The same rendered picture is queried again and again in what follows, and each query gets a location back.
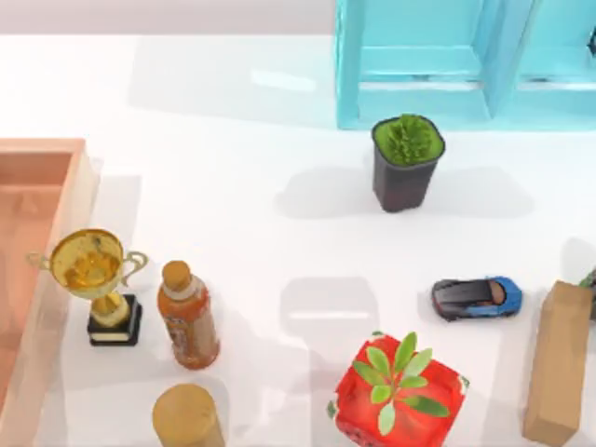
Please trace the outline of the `red pot with leafy plant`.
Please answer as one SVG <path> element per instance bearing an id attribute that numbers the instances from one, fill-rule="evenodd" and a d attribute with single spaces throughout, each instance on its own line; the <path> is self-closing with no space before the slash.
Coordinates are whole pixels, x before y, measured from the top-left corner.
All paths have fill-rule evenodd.
<path id="1" fill-rule="evenodd" d="M 359 447 L 442 447 L 468 379 L 403 340 L 376 331 L 345 372 L 327 414 Z"/>

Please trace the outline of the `orange bottle with tan cap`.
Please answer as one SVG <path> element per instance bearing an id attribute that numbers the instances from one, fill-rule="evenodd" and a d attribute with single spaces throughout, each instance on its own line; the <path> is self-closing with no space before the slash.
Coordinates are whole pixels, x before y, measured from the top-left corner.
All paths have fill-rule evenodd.
<path id="1" fill-rule="evenodd" d="M 170 261 L 164 265 L 157 307 L 178 363 L 189 370 L 209 367 L 220 352 L 210 292 L 186 262 Z"/>

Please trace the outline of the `tan cylindrical cup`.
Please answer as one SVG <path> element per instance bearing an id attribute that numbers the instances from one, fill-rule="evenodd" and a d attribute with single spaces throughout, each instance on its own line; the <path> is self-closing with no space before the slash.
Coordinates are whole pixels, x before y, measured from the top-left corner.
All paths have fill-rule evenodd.
<path id="1" fill-rule="evenodd" d="M 156 400 L 152 420 L 162 447 L 225 447 L 214 399 L 202 386 L 166 390 Z"/>

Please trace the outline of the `shallow salmon-coloured box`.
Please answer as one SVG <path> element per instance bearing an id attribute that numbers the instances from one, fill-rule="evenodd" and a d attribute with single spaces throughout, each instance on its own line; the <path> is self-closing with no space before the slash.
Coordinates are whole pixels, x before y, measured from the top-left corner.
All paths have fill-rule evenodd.
<path id="1" fill-rule="evenodd" d="M 98 183 L 82 139 L 0 139 L 0 447 L 33 447 L 68 315 L 26 255 L 86 226 Z"/>

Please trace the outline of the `blue and black toy car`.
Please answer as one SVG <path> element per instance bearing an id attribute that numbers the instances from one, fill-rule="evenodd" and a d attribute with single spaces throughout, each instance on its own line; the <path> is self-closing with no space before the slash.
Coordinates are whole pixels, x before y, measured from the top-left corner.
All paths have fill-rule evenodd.
<path id="1" fill-rule="evenodd" d="M 436 313 L 446 321 L 507 318 L 522 307 L 523 292 L 510 278 L 442 279 L 430 293 Z"/>

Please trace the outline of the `dark pot with green plant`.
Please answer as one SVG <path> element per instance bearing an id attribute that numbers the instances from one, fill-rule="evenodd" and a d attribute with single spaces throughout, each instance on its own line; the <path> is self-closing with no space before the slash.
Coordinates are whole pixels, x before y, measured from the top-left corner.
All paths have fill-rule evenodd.
<path id="1" fill-rule="evenodd" d="M 422 205 L 446 143 L 435 124 L 421 115 L 403 114 L 377 122 L 372 189 L 390 213 Z"/>

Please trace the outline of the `gold trophy on black base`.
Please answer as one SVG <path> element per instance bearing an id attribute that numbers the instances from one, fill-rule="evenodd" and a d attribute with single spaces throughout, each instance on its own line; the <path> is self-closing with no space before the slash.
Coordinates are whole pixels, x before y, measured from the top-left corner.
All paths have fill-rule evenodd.
<path id="1" fill-rule="evenodd" d="M 145 268 L 146 254 L 125 251 L 120 239 L 100 228 L 86 228 L 63 238 L 47 257 L 26 255 L 29 264 L 47 270 L 73 296 L 90 302 L 88 339 L 94 346 L 138 343 L 142 305 L 133 293 L 121 293 L 129 278 Z"/>

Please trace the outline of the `brown cardboard box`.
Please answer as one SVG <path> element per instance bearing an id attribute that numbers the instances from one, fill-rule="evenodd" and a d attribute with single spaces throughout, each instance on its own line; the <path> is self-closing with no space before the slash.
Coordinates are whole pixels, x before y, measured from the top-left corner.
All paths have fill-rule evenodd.
<path id="1" fill-rule="evenodd" d="M 535 341 L 522 435 L 563 447 L 578 431 L 592 291 L 561 280 L 545 298 Z"/>

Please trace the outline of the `light blue rack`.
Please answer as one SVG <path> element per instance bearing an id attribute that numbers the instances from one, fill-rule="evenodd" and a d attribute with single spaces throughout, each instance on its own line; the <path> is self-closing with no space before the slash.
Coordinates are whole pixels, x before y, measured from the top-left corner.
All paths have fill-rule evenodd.
<path id="1" fill-rule="evenodd" d="M 336 122 L 596 130 L 596 0 L 336 0 Z"/>

